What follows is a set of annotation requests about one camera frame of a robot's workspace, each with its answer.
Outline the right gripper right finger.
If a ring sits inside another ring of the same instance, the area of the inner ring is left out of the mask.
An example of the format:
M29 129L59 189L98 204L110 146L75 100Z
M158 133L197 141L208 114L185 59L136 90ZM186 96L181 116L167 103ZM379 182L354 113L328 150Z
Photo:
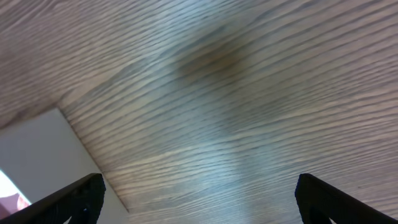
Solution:
M300 174L295 198L304 224L397 224L312 174Z

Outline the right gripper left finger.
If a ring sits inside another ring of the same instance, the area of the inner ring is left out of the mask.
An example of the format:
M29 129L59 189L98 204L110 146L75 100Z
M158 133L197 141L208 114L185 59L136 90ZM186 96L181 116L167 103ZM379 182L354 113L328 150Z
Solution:
M105 191L103 176L92 173L2 219L1 224L96 224Z

